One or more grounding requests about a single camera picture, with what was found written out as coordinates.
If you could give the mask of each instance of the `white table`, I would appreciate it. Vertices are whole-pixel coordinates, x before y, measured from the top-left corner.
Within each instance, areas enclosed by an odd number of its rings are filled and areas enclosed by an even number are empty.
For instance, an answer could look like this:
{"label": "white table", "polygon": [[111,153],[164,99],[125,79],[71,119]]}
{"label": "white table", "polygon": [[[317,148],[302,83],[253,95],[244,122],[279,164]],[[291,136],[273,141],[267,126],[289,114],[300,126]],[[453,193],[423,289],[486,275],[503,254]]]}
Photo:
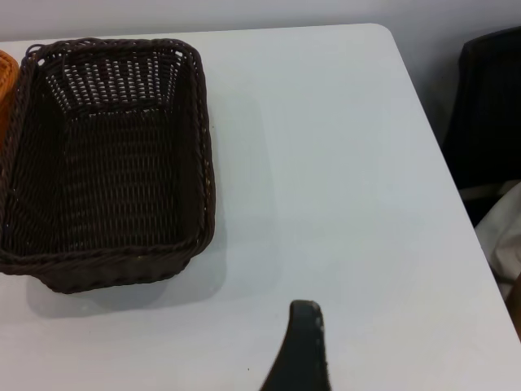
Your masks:
{"label": "white table", "polygon": [[519,390],[521,347],[388,30],[142,37],[202,55],[215,239],[152,285],[0,276],[2,389],[257,390],[291,300],[313,299],[334,390]]}

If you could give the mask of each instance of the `black chair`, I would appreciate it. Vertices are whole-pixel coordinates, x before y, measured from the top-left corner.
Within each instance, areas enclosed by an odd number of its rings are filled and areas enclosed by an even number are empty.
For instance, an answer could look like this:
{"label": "black chair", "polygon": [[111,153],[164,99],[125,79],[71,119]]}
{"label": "black chair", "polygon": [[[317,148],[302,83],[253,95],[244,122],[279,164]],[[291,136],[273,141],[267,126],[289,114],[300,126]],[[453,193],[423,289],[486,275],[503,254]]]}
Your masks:
{"label": "black chair", "polygon": [[[467,42],[443,153],[458,189],[521,179],[521,28]],[[465,200],[474,225],[501,198]]]}

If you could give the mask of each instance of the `white wall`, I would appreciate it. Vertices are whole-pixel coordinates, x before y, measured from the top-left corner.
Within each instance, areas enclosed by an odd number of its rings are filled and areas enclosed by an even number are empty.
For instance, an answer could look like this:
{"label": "white wall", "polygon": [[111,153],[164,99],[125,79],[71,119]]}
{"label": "white wall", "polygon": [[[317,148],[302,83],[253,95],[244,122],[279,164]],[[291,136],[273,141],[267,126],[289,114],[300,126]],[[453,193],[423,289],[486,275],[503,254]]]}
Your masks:
{"label": "white wall", "polygon": [[436,135],[462,44],[521,25],[520,0],[2,0],[0,41],[375,22],[388,27]]}

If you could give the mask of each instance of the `basket rim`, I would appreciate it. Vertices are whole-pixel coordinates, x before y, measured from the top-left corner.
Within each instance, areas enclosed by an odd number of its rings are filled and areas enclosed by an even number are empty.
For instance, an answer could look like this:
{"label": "basket rim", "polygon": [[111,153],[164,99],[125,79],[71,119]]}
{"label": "basket rim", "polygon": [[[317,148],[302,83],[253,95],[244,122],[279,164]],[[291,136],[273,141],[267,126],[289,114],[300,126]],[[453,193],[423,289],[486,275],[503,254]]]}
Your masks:
{"label": "basket rim", "polygon": [[[99,38],[81,38],[71,41],[57,41],[49,45],[36,45],[30,46],[26,52],[26,56],[22,60],[20,68],[20,77],[18,90],[15,97],[15,115],[11,116],[11,126],[8,129],[7,137],[11,137],[8,143],[4,143],[2,146],[3,154],[0,155],[0,223],[3,224],[5,199],[7,192],[9,191],[9,182],[11,180],[12,166],[18,155],[18,138],[19,134],[15,133],[15,125],[18,128],[23,128],[24,123],[24,103],[27,101],[28,95],[30,95],[32,80],[27,73],[34,72],[35,68],[39,65],[37,62],[40,59],[56,59],[56,55],[60,53],[76,54],[83,51],[121,51],[137,49],[160,49],[171,46],[172,49],[181,50],[190,56],[190,60],[194,61],[194,66],[197,67],[197,78],[198,90],[200,92],[200,104],[202,110],[202,121],[201,127],[198,131],[202,134],[205,133],[208,139],[210,138],[209,119],[208,119],[208,106],[207,106],[207,94],[206,94],[206,80],[204,76],[204,70],[199,52],[190,46],[189,44],[169,38],[159,39],[99,39]],[[197,255],[209,244],[213,237],[215,229],[215,178],[213,172],[212,163],[212,149],[210,145],[207,145],[203,150],[203,145],[199,145],[201,148],[201,164],[203,166],[203,160],[208,160],[209,167],[208,172],[204,173],[203,185],[203,199],[204,199],[204,210],[203,210],[203,221],[204,224],[199,227],[196,234],[188,239],[177,242],[175,244],[157,244],[152,246],[120,246],[116,248],[96,248],[89,250],[70,251],[70,252],[59,252],[59,253],[39,253],[31,254],[26,256],[20,256],[12,252],[6,251],[4,248],[0,248],[0,271],[8,274],[32,274],[25,271],[19,273],[15,270],[17,267],[31,267],[31,270],[36,273],[46,273],[51,271],[53,266],[57,266],[60,269],[69,266],[73,268],[78,267],[78,262],[81,264],[82,261],[86,261],[89,267],[100,266],[105,262],[117,263],[122,261],[119,256],[129,257],[141,257],[147,255],[161,255],[168,253],[186,253],[190,256]],[[3,237],[3,227],[0,226],[0,239]]]}

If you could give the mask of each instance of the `rectangular basket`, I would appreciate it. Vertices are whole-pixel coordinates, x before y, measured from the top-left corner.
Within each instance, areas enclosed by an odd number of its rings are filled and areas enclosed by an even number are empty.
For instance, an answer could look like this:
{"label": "rectangular basket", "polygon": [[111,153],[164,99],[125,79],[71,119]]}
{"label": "rectangular basket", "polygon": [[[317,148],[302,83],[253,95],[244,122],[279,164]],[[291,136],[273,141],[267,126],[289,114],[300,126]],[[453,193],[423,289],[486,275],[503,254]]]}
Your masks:
{"label": "rectangular basket", "polygon": [[172,277],[215,225],[199,53],[172,39],[31,46],[0,164],[1,272],[63,293]]}

